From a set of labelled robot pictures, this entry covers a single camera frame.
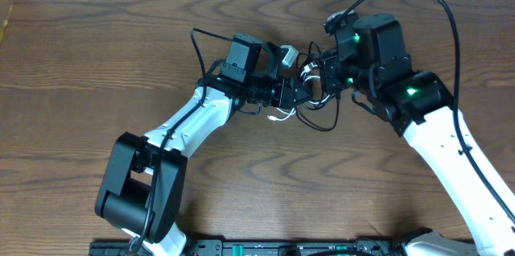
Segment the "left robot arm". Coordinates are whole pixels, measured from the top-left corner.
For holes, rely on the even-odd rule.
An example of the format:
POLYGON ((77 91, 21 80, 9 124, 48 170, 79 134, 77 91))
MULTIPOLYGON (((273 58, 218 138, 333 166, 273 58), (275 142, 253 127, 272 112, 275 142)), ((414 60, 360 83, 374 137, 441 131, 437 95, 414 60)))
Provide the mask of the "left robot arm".
POLYGON ((179 255, 187 238, 176 225, 187 162, 201 143, 247 103, 294 112, 311 93, 295 77, 282 76, 298 51, 250 35, 229 39, 229 53, 202 64, 191 99, 162 125, 114 143, 95 213, 131 235, 123 255, 149 251, 179 255))

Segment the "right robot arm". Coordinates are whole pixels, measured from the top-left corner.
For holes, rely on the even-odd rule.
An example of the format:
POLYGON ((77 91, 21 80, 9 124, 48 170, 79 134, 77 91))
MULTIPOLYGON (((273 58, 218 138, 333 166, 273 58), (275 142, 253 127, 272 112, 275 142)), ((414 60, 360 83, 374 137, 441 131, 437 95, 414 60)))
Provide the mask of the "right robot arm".
POLYGON ((432 229, 408 233, 401 255, 512 255, 514 194, 486 158, 453 96, 433 72, 415 71, 391 14, 335 13, 324 24, 336 47, 321 58, 322 90, 366 96, 364 109, 388 122, 436 174, 462 215, 471 244, 432 229))

